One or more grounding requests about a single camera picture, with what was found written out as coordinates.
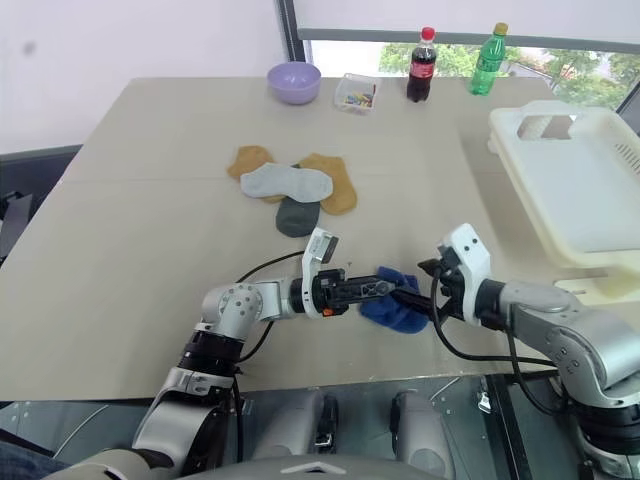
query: bottle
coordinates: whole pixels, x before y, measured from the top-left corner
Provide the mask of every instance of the bottle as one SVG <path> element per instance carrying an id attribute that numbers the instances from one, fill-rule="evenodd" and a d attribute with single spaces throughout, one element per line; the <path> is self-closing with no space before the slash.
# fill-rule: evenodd
<path id="1" fill-rule="evenodd" d="M 435 36 L 436 31 L 433 28 L 424 27 L 420 34 L 420 43 L 411 53 L 407 98 L 414 102 L 426 100 L 431 90 L 431 77 L 433 77 L 437 56 L 433 46 Z"/>
<path id="2" fill-rule="evenodd" d="M 504 37 L 509 26 L 506 23 L 496 23 L 493 35 L 480 49 L 476 71 L 471 79 L 470 91 L 474 95 L 489 95 L 493 81 L 496 79 L 500 65 L 504 60 Z"/>

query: purple bowl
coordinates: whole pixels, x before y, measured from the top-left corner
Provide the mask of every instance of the purple bowl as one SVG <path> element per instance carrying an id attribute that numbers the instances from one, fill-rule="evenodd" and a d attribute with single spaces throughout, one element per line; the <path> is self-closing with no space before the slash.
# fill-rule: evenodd
<path id="1" fill-rule="evenodd" d="M 320 77 L 320 70 L 310 63 L 287 62 L 269 70 L 267 82 L 281 102 L 302 105 L 318 95 Z"/>

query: gray sock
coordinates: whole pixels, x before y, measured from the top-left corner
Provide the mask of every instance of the gray sock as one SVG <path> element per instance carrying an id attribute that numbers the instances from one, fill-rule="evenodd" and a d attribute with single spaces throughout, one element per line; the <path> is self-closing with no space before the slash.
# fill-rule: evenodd
<path id="1" fill-rule="evenodd" d="M 319 215 L 320 202 L 300 203 L 285 197 L 276 214 L 276 228 L 288 237 L 311 235 Z"/>

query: black cable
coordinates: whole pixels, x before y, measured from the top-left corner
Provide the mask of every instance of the black cable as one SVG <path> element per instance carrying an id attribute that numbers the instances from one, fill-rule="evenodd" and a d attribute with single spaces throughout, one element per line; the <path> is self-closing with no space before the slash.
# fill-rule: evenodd
<path id="1" fill-rule="evenodd" d="M 240 401 L 240 389 L 238 388 L 238 379 L 233 376 L 233 385 L 231 387 L 233 391 L 233 402 L 236 409 L 236 462 L 240 463 L 244 459 L 244 425 L 242 421 L 242 402 Z"/>
<path id="2" fill-rule="evenodd" d="M 241 363 L 241 362 L 244 362 L 246 360 L 249 360 L 251 357 L 253 357 L 256 354 L 256 352 L 258 350 L 260 350 L 260 347 L 262 346 L 264 341 L 267 339 L 267 335 L 269 335 L 269 332 L 271 331 L 271 328 L 273 328 L 273 322 L 269 322 L 267 324 L 267 328 L 264 329 L 264 332 L 262 333 L 262 336 L 260 337 L 260 340 L 258 340 L 258 343 L 256 343 L 256 346 L 253 347 L 249 353 L 247 353 L 246 355 L 243 355 L 242 357 L 240 357 L 238 359 L 238 363 Z"/>
<path id="3" fill-rule="evenodd" d="M 304 255 L 304 250 L 300 250 L 298 252 L 289 253 L 287 255 L 283 255 L 282 257 L 278 257 L 278 258 L 274 258 L 273 260 L 269 260 L 268 262 L 265 262 L 262 265 L 258 265 L 256 268 L 254 268 L 252 270 L 249 270 L 247 273 L 245 273 L 243 276 L 241 276 L 237 280 L 236 283 L 244 282 L 247 278 L 249 278 L 254 273 L 262 270 L 263 268 L 269 267 L 269 266 L 273 265 L 274 263 L 281 262 L 281 261 L 286 260 L 288 258 L 299 257 L 300 255 Z M 240 357 L 238 359 L 238 363 L 244 362 L 246 360 L 249 360 L 251 357 L 253 357 L 256 354 L 256 352 L 260 349 L 260 347 L 262 347 L 262 344 L 267 339 L 267 336 L 269 335 L 269 332 L 271 331 L 271 328 L 273 328 L 273 322 L 269 322 L 267 324 L 267 328 L 265 328 L 264 332 L 262 333 L 262 336 L 260 337 L 260 340 L 258 340 L 258 343 L 256 343 L 255 347 L 253 347 L 249 353 L 247 353 L 246 355 Z"/>
<path id="4" fill-rule="evenodd" d="M 566 393 L 566 389 L 564 385 L 562 387 L 562 404 L 559 408 L 551 408 L 543 405 L 540 400 L 538 400 L 525 382 L 524 378 L 522 378 L 522 372 L 520 371 L 520 365 L 518 365 L 518 355 L 516 353 L 516 342 L 513 337 L 513 332 L 510 327 L 506 329 L 507 340 L 509 341 L 509 353 L 511 354 L 511 366 L 513 367 L 513 375 L 516 377 L 516 382 L 520 385 L 520 389 L 524 396 L 527 397 L 527 400 L 531 402 L 531 404 L 540 410 L 542 413 L 546 415 L 560 415 L 567 411 L 567 407 L 569 405 L 569 396 Z"/>
<path id="5" fill-rule="evenodd" d="M 469 353 L 464 353 L 454 347 L 451 342 L 445 337 L 444 332 L 442 331 L 442 323 L 440 322 L 440 315 L 438 314 L 438 282 L 440 281 L 440 275 L 442 274 L 441 269 L 436 269 L 433 274 L 433 280 L 431 281 L 431 320 L 433 321 L 433 326 L 436 329 L 436 333 L 438 334 L 438 338 L 444 344 L 447 349 L 456 355 L 457 357 L 463 358 L 465 360 L 471 360 L 475 362 L 510 362 L 511 356 L 507 355 L 471 355 Z M 535 363 L 537 365 L 545 365 L 550 367 L 555 367 L 555 364 L 550 360 L 541 360 L 538 358 L 531 357 L 517 357 L 518 362 L 522 363 Z"/>
<path id="6" fill-rule="evenodd" d="M 273 260 L 269 260 L 268 262 L 265 262 L 262 265 L 258 265 L 253 270 L 249 270 L 247 273 L 245 273 L 243 276 L 241 276 L 236 283 L 244 282 L 247 278 L 249 278 L 254 273 L 262 270 L 263 268 L 267 268 L 267 267 L 273 265 L 274 263 L 281 262 L 283 260 L 286 260 L 287 258 L 298 257 L 300 255 L 304 255 L 304 250 L 300 250 L 299 252 L 289 253 L 288 255 L 283 255 L 282 257 L 278 257 L 278 258 L 274 258 Z"/>

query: blue cloth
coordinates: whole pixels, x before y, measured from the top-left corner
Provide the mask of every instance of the blue cloth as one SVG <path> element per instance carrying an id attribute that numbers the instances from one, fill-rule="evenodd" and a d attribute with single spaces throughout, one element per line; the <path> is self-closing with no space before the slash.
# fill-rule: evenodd
<path id="1" fill-rule="evenodd" d="M 414 275 L 404 275 L 397 270 L 378 267 L 377 275 L 399 287 L 420 293 L 418 280 Z M 360 313 L 380 325 L 400 333 L 418 333 L 427 326 L 429 318 L 398 303 L 391 295 L 360 305 Z"/>
<path id="2" fill-rule="evenodd" d="M 53 458 L 10 443 L 0 442 L 0 478 L 2 480 L 39 480 L 67 467 L 66 463 Z"/>

